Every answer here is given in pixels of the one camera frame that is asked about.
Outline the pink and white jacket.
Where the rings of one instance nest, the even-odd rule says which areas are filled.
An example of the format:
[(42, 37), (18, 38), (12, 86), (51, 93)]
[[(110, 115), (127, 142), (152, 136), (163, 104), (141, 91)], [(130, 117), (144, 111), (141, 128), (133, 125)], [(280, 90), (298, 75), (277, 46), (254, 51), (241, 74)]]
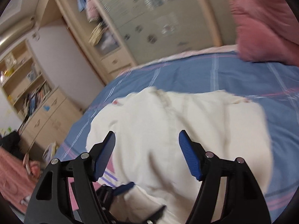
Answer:
[(111, 212), (137, 223), (165, 205), (160, 223), (185, 223), (201, 183), (191, 175), (178, 142), (185, 130), (221, 159), (245, 159), (266, 193), (273, 154), (263, 107), (226, 91), (186, 94), (145, 88), (115, 99), (93, 118), (86, 149), (116, 136), (112, 164), (119, 184), (134, 187), (115, 199)]

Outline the red patterned cloth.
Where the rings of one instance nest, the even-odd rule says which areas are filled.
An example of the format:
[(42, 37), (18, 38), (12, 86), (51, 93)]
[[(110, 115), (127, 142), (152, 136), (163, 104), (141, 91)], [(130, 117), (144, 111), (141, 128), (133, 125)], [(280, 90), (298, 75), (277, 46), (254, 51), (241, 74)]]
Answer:
[(29, 199), (41, 174), (39, 161), (23, 160), (1, 148), (1, 194), (21, 213), (25, 213)]

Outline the wooden bookshelf cabinet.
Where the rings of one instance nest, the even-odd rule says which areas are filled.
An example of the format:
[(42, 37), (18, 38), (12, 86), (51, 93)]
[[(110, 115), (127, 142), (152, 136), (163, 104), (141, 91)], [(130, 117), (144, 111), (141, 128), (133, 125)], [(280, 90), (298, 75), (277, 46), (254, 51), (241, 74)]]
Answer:
[(22, 152), (42, 154), (51, 143), (60, 146), (81, 110), (41, 70), (27, 40), (1, 59), (1, 89), (21, 119)]

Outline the blue plaid bed sheet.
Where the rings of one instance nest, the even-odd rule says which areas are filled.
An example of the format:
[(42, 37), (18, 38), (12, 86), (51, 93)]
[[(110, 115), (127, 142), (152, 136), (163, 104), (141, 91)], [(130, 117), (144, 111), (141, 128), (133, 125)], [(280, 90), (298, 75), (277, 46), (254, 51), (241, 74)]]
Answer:
[(129, 69), (111, 81), (71, 127), (56, 158), (71, 160), (85, 151), (96, 114), (116, 98), (148, 86), (180, 93), (226, 90), (259, 103), (272, 140), (274, 171), (265, 199), (275, 220), (298, 188), (298, 67), (278, 62), (251, 63), (233, 52), (172, 56), (138, 69)]

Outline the frosted glass wardrobe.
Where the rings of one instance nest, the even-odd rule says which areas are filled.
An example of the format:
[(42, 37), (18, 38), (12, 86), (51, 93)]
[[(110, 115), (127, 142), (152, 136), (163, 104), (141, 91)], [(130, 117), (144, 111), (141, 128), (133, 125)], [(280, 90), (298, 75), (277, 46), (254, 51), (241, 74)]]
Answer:
[(233, 45), (232, 0), (55, 0), (105, 83), (186, 51)]

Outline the pink quilted blanket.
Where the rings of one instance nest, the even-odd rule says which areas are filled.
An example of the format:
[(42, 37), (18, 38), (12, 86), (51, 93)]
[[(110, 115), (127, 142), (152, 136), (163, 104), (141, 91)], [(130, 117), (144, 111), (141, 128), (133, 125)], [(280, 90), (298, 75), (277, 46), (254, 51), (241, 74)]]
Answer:
[(298, 66), (298, 21), (285, 0), (232, 0), (241, 60)]

